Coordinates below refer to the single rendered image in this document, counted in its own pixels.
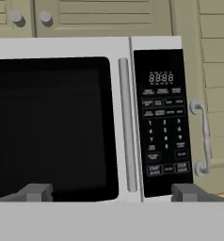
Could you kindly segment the grey round cupboard knob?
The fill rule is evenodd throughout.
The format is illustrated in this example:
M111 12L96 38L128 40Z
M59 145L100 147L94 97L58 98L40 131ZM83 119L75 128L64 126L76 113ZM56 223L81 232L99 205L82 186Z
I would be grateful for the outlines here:
M53 24L53 18L50 12L48 11L41 11L39 14L40 21L45 25L45 26L51 26Z
M25 25L24 16L18 10L12 10L10 12L10 19L15 25L19 27L23 27Z

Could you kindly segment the beige tall louvred cupboard door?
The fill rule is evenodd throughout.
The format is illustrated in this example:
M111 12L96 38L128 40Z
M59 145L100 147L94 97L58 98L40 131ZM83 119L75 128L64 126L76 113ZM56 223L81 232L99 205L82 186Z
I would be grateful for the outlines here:
M206 109L210 131L211 170L198 177L204 160L201 112L189 110L194 182L224 193L224 0L170 0L173 34L182 38L187 101L198 99Z

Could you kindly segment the white microwave door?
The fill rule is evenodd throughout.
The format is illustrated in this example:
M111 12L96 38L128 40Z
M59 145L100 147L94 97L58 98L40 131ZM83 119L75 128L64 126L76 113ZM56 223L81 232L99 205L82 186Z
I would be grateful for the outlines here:
M0 39L0 198L139 202L127 189L119 59L126 37Z

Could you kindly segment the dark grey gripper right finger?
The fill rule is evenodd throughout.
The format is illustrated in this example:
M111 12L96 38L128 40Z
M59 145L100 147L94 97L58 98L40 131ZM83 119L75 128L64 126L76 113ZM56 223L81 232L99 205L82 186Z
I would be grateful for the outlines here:
M224 198L210 194L194 184L174 184L171 186L172 201L188 202L224 202Z

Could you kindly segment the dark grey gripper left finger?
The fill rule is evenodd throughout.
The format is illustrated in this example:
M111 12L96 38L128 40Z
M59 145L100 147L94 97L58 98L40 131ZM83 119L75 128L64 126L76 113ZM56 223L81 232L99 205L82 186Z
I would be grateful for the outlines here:
M1 197L0 201L52 201L53 186L51 184L29 184L17 193Z

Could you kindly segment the white microwave oven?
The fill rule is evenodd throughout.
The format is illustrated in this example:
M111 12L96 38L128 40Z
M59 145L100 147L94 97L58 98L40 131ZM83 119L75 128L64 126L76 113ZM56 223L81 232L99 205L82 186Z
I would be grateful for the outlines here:
M139 202L167 196L193 180L184 78L178 37L126 37L131 51L131 107Z

